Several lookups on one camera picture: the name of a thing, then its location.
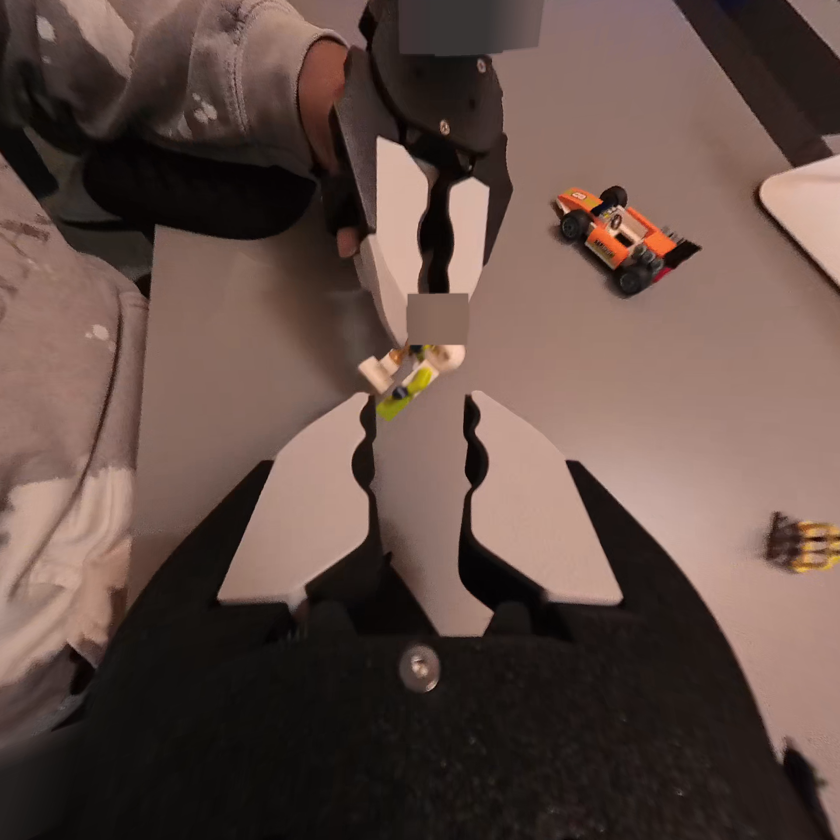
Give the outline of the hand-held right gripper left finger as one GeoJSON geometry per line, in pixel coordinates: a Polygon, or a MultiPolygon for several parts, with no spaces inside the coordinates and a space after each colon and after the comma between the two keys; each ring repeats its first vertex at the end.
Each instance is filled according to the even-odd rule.
{"type": "Polygon", "coordinates": [[[375,495],[375,401],[354,394],[276,454],[217,593],[223,605],[357,602],[384,551],[375,495]]]}

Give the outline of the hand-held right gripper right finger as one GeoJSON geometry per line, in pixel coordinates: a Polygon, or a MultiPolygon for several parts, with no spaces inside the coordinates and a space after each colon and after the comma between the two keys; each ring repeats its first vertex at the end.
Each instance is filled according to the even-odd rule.
{"type": "Polygon", "coordinates": [[[465,397],[458,574],[484,606],[618,606],[622,590],[566,458],[484,392],[465,397]]]}

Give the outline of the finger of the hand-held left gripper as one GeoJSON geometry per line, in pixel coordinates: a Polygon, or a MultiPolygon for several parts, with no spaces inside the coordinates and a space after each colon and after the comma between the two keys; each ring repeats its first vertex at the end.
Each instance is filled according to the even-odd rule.
{"type": "Polygon", "coordinates": [[[375,224],[353,259],[362,288],[373,298],[395,346],[407,342],[408,298],[418,293],[423,258],[419,228],[428,208],[425,169],[401,144],[375,142],[375,224]]]}
{"type": "Polygon", "coordinates": [[[450,293],[472,296],[485,265],[490,189],[482,182],[456,182],[448,191],[453,234],[448,262],[450,293]]]}

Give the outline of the green lego minifigure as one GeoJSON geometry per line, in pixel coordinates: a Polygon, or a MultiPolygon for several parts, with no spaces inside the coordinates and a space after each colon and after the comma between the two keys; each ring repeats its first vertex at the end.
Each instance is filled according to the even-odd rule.
{"type": "Polygon", "coordinates": [[[442,375],[456,371],[466,358],[463,344],[408,345],[412,368],[394,385],[376,408],[380,419],[391,421],[442,375]]]}

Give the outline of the orange lego race car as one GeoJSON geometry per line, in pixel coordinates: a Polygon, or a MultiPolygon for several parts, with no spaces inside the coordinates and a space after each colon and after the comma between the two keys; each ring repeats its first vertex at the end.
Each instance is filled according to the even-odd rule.
{"type": "Polygon", "coordinates": [[[620,185],[599,194],[570,188],[554,204],[562,240],[598,258],[623,298],[636,297],[701,252],[694,241],[657,226],[631,206],[620,185]]]}

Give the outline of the small yellow lego piece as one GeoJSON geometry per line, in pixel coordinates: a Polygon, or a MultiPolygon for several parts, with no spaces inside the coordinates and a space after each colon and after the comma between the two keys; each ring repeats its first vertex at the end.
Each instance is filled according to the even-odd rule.
{"type": "Polygon", "coordinates": [[[827,571],[839,562],[839,527],[822,521],[773,514],[765,559],[783,570],[803,574],[827,571]]]}

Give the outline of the white booklet stand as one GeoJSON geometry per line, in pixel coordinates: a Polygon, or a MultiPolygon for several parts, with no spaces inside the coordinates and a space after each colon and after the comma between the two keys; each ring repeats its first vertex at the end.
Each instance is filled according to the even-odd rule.
{"type": "Polygon", "coordinates": [[[767,178],[759,203],[836,286],[839,285],[839,155],[767,178]]]}

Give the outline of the person's left forearm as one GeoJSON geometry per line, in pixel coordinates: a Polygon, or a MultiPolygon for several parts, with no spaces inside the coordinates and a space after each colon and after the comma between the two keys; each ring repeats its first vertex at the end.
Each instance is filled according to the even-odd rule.
{"type": "Polygon", "coordinates": [[[133,136],[309,177],[297,77],[322,36],[349,49],[288,2],[2,2],[2,123],[73,154],[133,136]]]}

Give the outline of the person's left hand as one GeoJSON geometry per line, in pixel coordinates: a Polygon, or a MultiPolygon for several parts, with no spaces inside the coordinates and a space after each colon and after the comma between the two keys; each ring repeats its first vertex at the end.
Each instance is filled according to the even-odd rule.
{"type": "Polygon", "coordinates": [[[331,123],[333,106],[344,92],[348,48],[322,36],[308,46],[297,75],[297,167],[323,186],[340,174],[340,160],[331,123]]]}

